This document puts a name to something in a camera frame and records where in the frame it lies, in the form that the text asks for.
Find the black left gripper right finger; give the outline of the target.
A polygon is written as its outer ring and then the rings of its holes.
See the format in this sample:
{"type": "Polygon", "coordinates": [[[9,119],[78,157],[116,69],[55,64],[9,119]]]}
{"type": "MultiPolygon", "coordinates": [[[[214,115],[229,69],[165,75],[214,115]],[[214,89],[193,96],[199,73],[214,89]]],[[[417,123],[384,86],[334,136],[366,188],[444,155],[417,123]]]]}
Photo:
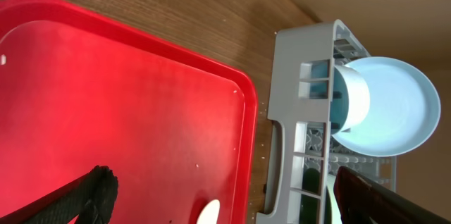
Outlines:
{"type": "Polygon", "coordinates": [[[344,166],[338,169],[334,194],[343,224],[450,224],[344,166]]]}

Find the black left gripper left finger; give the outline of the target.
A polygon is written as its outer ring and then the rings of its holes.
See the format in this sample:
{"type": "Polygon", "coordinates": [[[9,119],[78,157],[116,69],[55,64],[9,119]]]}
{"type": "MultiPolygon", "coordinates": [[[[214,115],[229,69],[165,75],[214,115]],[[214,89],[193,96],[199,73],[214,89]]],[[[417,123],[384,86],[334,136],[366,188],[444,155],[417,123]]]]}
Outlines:
{"type": "Polygon", "coordinates": [[[107,166],[90,172],[1,218],[1,224],[108,224],[118,196],[118,178],[107,166]]]}

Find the light blue plate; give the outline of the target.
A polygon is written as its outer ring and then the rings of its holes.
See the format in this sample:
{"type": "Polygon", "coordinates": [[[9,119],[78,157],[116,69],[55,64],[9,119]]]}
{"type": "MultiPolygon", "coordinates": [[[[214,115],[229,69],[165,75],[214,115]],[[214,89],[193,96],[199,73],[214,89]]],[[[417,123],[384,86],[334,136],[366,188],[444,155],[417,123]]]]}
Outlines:
{"type": "Polygon", "coordinates": [[[440,120],[440,97],[433,83],[414,66],[394,58],[366,57],[346,65],[369,87],[365,119],[333,138],[359,154],[398,156],[421,146],[440,120]]]}

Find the white plastic spoon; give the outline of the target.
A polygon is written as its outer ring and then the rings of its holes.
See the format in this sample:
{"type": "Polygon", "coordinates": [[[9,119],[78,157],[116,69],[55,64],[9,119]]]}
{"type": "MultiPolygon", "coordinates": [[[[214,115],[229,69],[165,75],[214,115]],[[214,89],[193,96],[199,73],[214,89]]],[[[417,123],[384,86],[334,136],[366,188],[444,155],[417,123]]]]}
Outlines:
{"type": "Polygon", "coordinates": [[[220,207],[218,199],[210,201],[200,212],[196,224],[217,224],[220,207]]]}

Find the light green bowl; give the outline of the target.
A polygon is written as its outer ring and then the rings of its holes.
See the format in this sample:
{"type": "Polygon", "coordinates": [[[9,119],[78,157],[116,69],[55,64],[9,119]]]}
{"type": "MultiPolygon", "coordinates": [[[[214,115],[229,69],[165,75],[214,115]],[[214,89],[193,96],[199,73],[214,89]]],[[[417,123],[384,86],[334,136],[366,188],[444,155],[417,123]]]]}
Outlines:
{"type": "MultiPolygon", "coordinates": [[[[328,174],[327,177],[327,193],[326,205],[324,213],[324,223],[327,224],[341,224],[341,214],[338,208],[338,203],[335,199],[333,187],[336,177],[328,174]]],[[[318,192],[320,182],[320,172],[314,168],[305,170],[302,181],[302,189],[308,192],[318,192]]],[[[302,196],[299,224],[316,224],[317,219],[318,199],[309,196],[302,196]]]]}

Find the light blue bowl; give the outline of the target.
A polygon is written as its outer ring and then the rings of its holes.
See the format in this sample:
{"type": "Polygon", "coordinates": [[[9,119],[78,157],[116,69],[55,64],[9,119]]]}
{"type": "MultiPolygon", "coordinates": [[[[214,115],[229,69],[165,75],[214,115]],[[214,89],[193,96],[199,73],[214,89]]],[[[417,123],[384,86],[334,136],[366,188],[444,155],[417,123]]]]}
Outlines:
{"type": "MultiPolygon", "coordinates": [[[[313,62],[310,78],[328,76],[328,62],[313,62]]],[[[363,122],[369,112],[370,93],[365,79],[347,66],[334,66],[333,98],[330,107],[331,134],[350,130],[363,122]]],[[[325,82],[310,83],[310,97],[325,99],[328,86],[325,82]]]]}

